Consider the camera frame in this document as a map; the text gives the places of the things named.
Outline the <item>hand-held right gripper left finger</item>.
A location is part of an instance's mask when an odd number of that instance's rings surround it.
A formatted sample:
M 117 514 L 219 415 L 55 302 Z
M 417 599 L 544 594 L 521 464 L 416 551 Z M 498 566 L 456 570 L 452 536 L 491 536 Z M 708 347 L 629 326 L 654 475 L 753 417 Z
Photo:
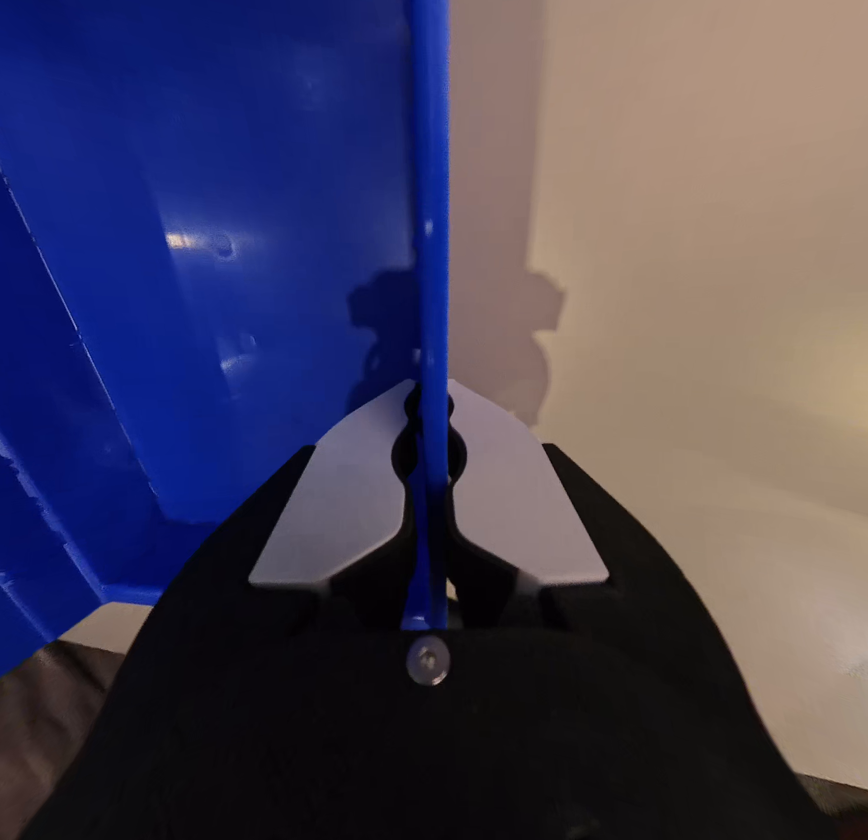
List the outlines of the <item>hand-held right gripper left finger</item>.
M 395 449 L 409 428 L 406 402 L 415 386 L 403 380 L 320 438 L 249 574 L 251 585 L 320 591 L 397 538 L 407 489 Z

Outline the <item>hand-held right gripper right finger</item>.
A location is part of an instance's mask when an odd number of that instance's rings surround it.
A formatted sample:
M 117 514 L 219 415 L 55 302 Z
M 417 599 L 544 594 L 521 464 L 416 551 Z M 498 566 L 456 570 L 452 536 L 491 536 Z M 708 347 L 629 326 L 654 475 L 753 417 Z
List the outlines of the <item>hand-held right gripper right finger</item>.
M 609 570 L 528 427 L 450 379 L 464 462 L 452 484 L 458 535 L 512 566 L 522 588 L 602 584 Z

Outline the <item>blue plastic bin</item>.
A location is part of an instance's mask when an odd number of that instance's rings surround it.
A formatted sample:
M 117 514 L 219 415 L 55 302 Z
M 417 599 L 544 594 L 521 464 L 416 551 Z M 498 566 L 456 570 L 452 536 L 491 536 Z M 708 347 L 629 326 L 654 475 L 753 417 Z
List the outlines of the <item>blue plastic bin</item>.
M 1 0 L 2 673 L 418 377 L 448 0 Z

